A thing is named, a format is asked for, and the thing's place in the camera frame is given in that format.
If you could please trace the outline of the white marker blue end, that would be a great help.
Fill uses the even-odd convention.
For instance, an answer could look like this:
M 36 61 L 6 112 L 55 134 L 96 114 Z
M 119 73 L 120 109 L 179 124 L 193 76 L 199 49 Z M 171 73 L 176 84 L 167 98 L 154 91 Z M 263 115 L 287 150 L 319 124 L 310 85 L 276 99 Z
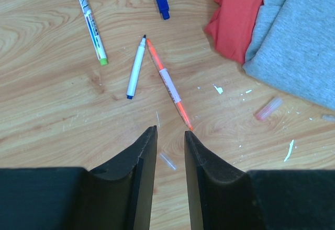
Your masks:
M 142 37 L 141 42 L 137 49 L 126 93 L 127 99 L 132 99 L 135 96 L 145 48 L 146 48 L 146 35 Z

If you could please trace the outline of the blue pen cap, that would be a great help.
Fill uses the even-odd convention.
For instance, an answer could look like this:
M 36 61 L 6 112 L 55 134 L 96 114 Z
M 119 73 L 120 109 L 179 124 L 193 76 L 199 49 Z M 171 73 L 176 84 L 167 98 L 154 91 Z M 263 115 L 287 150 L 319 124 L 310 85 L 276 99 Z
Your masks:
M 168 20 L 170 18 L 168 0 L 156 0 L 156 3 L 162 18 Z

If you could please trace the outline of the white marker green end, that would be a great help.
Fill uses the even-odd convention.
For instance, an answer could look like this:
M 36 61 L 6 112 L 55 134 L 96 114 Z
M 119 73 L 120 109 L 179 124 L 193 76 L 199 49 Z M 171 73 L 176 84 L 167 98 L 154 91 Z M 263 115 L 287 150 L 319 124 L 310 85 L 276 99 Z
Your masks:
M 95 22 L 95 18 L 91 10 L 89 1 L 88 0 L 78 0 L 78 1 L 82 9 L 88 31 L 91 36 L 91 40 L 97 55 L 97 59 L 100 62 L 100 65 L 102 66 L 107 65 L 108 64 L 107 55 L 105 53 L 105 49 L 101 37 L 99 35 L 98 27 Z

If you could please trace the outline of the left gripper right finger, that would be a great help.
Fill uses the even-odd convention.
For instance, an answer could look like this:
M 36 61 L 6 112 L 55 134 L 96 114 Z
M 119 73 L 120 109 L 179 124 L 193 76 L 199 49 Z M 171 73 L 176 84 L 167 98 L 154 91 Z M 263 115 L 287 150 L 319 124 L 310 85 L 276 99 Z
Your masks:
M 184 137 L 192 229 L 334 229 L 333 170 L 243 172 Z

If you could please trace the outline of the pink translucent pen cap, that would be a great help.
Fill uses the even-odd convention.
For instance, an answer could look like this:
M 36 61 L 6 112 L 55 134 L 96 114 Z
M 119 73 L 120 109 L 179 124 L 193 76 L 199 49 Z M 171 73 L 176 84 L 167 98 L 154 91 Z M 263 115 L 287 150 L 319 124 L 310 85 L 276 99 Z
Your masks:
M 255 117 L 260 120 L 266 120 L 274 111 L 276 111 L 283 103 L 280 97 L 273 98 L 268 104 L 266 104 L 261 110 L 259 110 Z

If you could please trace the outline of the clear pen cap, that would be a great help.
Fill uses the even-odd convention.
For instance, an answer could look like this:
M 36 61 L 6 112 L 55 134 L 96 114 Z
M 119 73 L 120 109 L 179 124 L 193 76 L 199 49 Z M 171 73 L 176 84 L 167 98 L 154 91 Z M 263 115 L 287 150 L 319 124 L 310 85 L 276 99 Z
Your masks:
M 323 114 L 322 119 L 329 122 L 335 122 L 335 116 L 330 114 Z

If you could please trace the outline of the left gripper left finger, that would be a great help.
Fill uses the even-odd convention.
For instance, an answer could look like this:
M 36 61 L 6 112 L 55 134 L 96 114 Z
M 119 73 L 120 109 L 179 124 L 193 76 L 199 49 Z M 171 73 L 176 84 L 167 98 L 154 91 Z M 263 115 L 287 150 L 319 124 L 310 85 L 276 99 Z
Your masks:
M 155 126 L 107 162 L 1 169 L 1 229 L 148 229 Z

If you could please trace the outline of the orange highlighter pen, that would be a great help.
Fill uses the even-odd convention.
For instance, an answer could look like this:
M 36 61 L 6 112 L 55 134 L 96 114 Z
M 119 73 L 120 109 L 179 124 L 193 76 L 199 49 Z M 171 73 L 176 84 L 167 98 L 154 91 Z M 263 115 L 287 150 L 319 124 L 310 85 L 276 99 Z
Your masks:
M 181 118 L 183 119 L 184 123 L 186 124 L 186 126 L 192 131 L 193 130 L 193 126 L 191 125 L 191 121 L 189 119 L 189 116 L 182 104 L 182 100 L 179 96 L 179 93 L 170 77 L 170 74 L 167 70 L 167 68 L 163 65 L 162 60 L 160 59 L 156 49 L 154 48 L 154 46 L 152 45 L 152 42 L 147 39 L 147 45 L 148 45 L 148 49 L 149 49 L 149 53 L 153 59 L 153 62 L 162 78 L 162 81 L 164 82 L 164 85 L 171 97 L 171 99 L 173 100 L 176 109 L 178 110 Z

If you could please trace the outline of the red and grey cloth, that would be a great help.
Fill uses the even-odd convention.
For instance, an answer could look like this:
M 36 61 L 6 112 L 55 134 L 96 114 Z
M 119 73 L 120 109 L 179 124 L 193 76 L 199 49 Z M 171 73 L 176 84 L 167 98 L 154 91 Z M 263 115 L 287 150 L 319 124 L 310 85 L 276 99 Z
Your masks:
M 334 0 L 214 0 L 215 50 L 274 88 L 334 109 Z

